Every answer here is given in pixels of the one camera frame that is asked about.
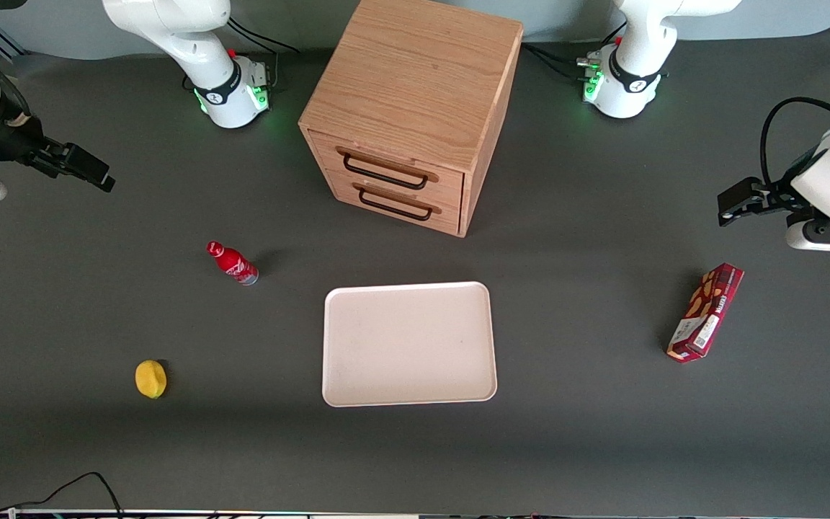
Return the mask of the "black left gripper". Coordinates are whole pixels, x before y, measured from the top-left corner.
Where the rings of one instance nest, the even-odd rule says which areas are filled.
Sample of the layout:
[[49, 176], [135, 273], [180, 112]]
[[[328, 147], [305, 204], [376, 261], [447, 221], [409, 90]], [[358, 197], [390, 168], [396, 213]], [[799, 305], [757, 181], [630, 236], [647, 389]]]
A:
[[798, 173], [784, 173], [779, 180], [763, 175], [764, 183], [747, 177], [718, 195], [719, 227], [747, 216], [770, 216], [786, 211], [792, 217], [813, 217], [813, 206], [793, 187]]

